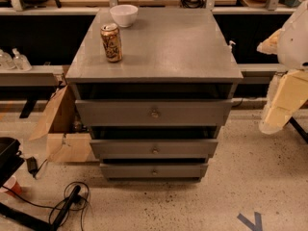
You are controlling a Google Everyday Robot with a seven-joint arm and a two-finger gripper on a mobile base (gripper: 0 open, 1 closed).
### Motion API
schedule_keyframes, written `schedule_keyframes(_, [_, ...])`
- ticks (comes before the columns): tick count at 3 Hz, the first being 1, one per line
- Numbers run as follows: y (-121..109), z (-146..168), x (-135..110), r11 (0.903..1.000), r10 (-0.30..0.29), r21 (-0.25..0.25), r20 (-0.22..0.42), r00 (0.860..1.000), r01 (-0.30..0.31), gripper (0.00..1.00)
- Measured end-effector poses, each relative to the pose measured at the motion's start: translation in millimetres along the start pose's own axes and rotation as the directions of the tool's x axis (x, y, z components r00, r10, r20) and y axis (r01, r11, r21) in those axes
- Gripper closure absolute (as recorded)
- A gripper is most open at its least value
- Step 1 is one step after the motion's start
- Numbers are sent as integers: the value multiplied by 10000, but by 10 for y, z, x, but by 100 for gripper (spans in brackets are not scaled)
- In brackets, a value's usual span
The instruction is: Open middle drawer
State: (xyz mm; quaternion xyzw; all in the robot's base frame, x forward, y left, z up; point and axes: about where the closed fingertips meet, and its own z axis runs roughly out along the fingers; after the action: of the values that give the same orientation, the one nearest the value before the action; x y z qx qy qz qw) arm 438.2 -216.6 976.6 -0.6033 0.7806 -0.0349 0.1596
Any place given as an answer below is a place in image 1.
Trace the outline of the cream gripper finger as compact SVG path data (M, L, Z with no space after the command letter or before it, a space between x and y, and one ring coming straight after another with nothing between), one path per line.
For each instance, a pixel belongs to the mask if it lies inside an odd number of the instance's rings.
M290 70L283 76L275 75L269 83L259 129L274 134L283 129L295 111L308 100L308 72Z
M280 36L281 30L278 29L274 33L272 33L267 39L260 42L257 46L257 51L263 54L271 55L277 54L277 42Z

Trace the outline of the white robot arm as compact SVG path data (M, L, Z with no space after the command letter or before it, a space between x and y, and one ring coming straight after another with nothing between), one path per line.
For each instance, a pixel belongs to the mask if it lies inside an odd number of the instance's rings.
M262 133L274 134L308 100L308 1L298 6L281 29L261 42L257 51L275 54L278 62L288 69L270 81L259 123Z

